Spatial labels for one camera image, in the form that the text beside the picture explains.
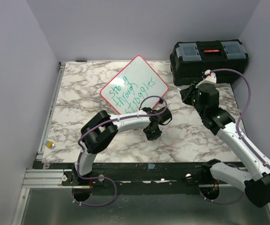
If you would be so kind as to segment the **whiteboard with pink frame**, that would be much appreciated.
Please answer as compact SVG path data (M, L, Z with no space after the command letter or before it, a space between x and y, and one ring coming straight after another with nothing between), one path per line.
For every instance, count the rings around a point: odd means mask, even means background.
M169 87L140 55L133 58L106 86L100 96L119 114L135 113L140 107L154 108Z

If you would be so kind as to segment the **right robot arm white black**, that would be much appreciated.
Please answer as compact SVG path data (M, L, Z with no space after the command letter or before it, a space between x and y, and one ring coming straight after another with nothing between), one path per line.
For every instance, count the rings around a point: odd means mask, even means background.
M180 90L181 100L193 106L203 125L222 140L245 166L240 170L213 159L201 171L203 182L223 181L242 191L249 201L263 207L270 203L270 160L236 128L235 119L219 106L219 91L214 84L192 83Z

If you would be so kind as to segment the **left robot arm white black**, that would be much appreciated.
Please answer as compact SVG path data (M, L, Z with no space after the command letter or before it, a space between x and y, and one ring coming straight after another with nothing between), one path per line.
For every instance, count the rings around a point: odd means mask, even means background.
M166 106L159 110L144 107L125 115L111 115L105 110L100 111L81 129L78 145L82 150L75 163L73 180L78 185L88 182L97 154L104 151L117 134L142 129L147 140L153 141L161 136L159 126L167 125L172 118L171 111Z

